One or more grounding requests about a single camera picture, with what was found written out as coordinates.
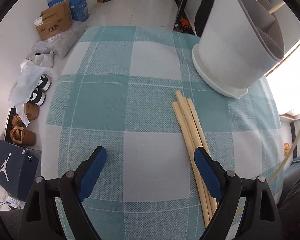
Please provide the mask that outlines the navy jordan shoe box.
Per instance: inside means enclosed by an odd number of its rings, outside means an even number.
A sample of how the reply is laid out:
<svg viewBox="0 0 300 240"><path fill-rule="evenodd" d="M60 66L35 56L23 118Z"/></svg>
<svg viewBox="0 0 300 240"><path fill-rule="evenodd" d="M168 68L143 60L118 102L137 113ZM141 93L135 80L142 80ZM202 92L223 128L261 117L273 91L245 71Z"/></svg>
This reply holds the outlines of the navy jordan shoe box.
<svg viewBox="0 0 300 240"><path fill-rule="evenodd" d="M29 149L0 141L0 186L18 200L26 201L38 164Z"/></svg>

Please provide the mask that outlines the brown shoe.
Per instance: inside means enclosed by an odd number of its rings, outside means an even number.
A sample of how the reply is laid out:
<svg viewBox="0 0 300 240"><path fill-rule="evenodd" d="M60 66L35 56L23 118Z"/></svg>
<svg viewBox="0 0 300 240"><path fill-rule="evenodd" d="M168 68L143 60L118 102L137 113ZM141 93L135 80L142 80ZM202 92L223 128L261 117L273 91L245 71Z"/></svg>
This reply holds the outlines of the brown shoe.
<svg viewBox="0 0 300 240"><path fill-rule="evenodd" d="M16 145L33 146L36 143L36 134L25 127L14 126L10 131L10 138Z"/></svg>
<svg viewBox="0 0 300 240"><path fill-rule="evenodd" d="M27 102L24 106L26 117L29 121L36 120L39 116L39 106Z"/></svg>

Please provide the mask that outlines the teal white checkered cloth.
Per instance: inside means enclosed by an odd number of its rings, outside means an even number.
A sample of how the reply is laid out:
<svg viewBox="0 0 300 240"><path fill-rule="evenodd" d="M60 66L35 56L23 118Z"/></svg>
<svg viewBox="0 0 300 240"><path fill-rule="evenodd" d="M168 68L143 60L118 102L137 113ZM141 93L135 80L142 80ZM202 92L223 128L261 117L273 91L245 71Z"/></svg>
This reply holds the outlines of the teal white checkered cloth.
<svg viewBox="0 0 300 240"><path fill-rule="evenodd" d="M106 164L83 206L102 239L199 239L203 213L172 103L190 98L212 159L240 177L269 178L283 160L266 79L240 99L217 93L192 62L193 35L88 28L71 52L42 137L42 175L75 170L94 149Z"/></svg>

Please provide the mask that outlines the black white sneakers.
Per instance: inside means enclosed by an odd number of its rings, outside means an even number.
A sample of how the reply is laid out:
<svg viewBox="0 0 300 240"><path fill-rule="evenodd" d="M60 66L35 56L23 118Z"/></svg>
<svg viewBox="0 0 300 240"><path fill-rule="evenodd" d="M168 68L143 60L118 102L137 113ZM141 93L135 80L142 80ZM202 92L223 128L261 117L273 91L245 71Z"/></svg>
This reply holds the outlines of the black white sneakers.
<svg viewBox="0 0 300 240"><path fill-rule="evenodd" d="M46 97L45 92L50 88L50 86L51 86L51 81L46 75L42 74L37 87L34 89L34 91L31 94L29 103L33 105L41 106L45 101L45 97Z"/></svg>

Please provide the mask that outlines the white plastic bag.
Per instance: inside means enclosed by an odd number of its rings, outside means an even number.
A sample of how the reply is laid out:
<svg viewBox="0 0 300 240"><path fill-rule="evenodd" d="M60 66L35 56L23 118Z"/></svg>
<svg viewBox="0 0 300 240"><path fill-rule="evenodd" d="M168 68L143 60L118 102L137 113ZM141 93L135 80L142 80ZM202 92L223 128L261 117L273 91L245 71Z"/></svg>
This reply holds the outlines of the white plastic bag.
<svg viewBox="0 0 300 240"><path fill-rule="evenodd" d="M9 107L15 107L16 113L20 116L25 126L30 123L25 113L25 104L29 102L32 92L39 85L42 74L56 78L56 72L53 67L54 53L33 55L23 60L20 64L21 73L17 79L16 85L12 88L8 97Z"/></svg>

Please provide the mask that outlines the grey plastic parcel bag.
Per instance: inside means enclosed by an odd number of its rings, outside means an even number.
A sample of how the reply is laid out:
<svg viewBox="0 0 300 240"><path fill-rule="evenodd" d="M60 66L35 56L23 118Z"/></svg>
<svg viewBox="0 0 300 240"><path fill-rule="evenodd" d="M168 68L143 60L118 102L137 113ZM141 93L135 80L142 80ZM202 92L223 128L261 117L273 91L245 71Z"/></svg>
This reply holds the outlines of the grey plastic parcel bag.
<svg viewBox="0 0 300 240"><path fill-rule="evenodd" d="M87 25L84 22L74 21L70 29L58 33L46 40L38 41L32 46L32 51L39 54L48 54L65 57L75 43L85 32Z"/></svg>

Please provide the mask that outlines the white grey utensil holder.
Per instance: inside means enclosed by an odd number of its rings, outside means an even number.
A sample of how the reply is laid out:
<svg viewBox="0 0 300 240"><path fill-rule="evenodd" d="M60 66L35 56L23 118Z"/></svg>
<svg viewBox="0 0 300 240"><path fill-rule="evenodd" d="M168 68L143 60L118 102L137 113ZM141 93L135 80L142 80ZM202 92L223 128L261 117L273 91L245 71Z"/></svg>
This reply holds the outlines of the white grey utensil holder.
<svg viewBox="0 0 300 240"><path fill-rule="evenodd" d="M285 46L268 0L215 0L192 61L218 93L239 99L279 63Z"/></svg>

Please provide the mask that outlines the brown cardboard box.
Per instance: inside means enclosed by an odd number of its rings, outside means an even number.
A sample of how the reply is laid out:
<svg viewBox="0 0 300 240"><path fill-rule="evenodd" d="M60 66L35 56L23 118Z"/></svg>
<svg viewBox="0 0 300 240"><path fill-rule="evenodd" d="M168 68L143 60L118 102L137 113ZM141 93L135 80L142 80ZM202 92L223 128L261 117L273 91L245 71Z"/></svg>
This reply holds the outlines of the brown cardboard box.
<svg viewBox="0 0 300 240"><path fill-rule="evenodd" d="M33 23L41 40L70 29L73 19L69 1L63 1L42 11Z"/></svg>

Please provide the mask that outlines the black backpack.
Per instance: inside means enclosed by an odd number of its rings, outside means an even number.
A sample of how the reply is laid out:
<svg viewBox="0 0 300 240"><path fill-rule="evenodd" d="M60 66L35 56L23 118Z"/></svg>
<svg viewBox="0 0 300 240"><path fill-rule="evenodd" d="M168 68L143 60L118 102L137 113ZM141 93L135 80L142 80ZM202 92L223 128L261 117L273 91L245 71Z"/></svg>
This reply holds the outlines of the black backpack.
<svg viewBox="0 0 300 240"><path fill-rule="evenodd" d="M198 37L202 36L215 0L202 0L194 19L194 29Z"/></svg>

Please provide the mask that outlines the blue cardboard box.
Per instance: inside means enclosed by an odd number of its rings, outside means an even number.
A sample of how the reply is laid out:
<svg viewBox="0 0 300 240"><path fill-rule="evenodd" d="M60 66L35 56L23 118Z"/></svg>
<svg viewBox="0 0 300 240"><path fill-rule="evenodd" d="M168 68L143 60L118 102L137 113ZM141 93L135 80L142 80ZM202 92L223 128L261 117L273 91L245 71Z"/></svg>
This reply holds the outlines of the blue cardboard box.
<svg viewBox="0 0 300 240"><path fill-rule="evenodd" d="M48 3L49 7L52 7L58 3L68 1L69 7L74 21L85 22L88 17L87 0L52 0Z"/></svg>

